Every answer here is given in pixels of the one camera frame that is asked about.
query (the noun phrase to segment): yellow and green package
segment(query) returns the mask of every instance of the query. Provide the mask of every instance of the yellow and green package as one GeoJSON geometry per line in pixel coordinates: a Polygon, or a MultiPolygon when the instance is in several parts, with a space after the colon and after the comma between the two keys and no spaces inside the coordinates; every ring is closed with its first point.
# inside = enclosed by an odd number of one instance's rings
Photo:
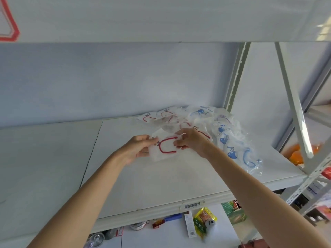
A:
{"type": "Polygon", "coordinates": [[[208,220],[217,221],[217,217],[207,208],[203,207],[199,210],[193,218],[195,230],[197,234],[203,239],[206,236],[205,222],[208,220]]]}

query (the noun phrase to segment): red-bordered label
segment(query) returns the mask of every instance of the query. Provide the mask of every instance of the red-bordered label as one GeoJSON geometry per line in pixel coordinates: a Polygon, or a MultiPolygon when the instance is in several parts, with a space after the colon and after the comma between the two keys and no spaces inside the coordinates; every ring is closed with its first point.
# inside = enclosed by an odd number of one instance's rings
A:
{"type": "Polygon", "coordinates": [[[0,0],[0,15],[0,19],[5,19],[8,23],[8,26],[10,27],[10,31],[8,33],[1,31],[0,29],[0,42],[16,41],[19,37],[19,28],[14,21],[6,0],[0,0]]]}

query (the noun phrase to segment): pile of plastic packages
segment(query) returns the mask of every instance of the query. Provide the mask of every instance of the pile of plastic packages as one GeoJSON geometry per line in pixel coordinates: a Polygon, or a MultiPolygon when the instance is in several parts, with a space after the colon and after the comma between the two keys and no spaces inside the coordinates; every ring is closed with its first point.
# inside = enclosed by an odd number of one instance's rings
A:
{"type": "Polygon", "coordinates": [[[232,115],[224,115],[224,108],[196,105],[172,106],[145,113],[137,116],[137,119],[158,128],[151,137],[158,137],[159,141],[149,148],[153,161],[177,155],[181,149],[176,149],[173,142],[181,139],[181,136],[176,135],[176,132],[183,128],[194,128],[248,173],[262,174],[262,159],[259,158],[249,134],[242,129],[239,121],[232,115]]]}

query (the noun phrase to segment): person's right hand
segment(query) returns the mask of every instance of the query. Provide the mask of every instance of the person's right hand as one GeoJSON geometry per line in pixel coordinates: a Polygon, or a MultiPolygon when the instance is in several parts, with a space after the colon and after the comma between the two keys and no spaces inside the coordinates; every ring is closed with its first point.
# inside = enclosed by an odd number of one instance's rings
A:
{"type": "Polygon", "coordinates": [[[196,129],[181,129],[176,132],[177,135],[181,135],[182,139],[176,140],[173,142],[178,149],[181,148],[185,150],[187,148],[191,148],[195,150],[201,157],[205,157],[204,151],[208,145],[213,145],[213,143],[209,142],[201,133],[199,133],[196,129]]]}

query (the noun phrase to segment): hand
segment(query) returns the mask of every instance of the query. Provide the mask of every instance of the hand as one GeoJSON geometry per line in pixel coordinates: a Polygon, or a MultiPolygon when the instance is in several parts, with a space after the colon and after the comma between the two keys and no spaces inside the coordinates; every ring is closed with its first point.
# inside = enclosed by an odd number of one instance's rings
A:
{"type": "Polygon", "coordinates": [[[209,142],[201,133],[199,133],[196,129],[181,129],[176,132],[177,135],[182,135],[182,139],[176,140],[173,142],[173,145],[178,149],[185,150],[187,148],[191,148],[195,150],[201,157],[205,157],[204,150],[206,146],[213,143],[209,142]]]}
{"type": "Polygon", "coordinates": [[[149,135],[134,136],[114,154],[127,165],[132,163],[136,157],[148,157],[148,147],[157,143],[158,140],[158,138],[149,139],[149,135]]]}

